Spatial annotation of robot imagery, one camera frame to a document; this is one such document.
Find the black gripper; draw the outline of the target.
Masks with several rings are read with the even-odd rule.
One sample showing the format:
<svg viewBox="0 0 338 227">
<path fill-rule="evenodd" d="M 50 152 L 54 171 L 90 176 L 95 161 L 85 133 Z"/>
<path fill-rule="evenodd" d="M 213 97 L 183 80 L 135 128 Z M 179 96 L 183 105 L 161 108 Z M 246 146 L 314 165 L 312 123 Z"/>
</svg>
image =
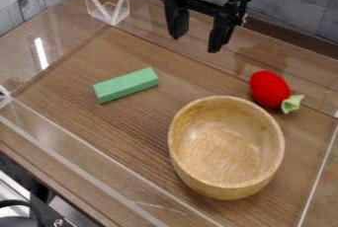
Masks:
<svg viewBox="0 0 338 227">
<path fill-rule="evenodd" d="M 182 38 L 189 31 L 189 11 L 214 18 L 207 51 L 215 53 L 229 42 L 234 26 L 245 24 L 252 0 L 163 0 L 163 2 L 169 33 L 174 39 Z"/>
</svg>

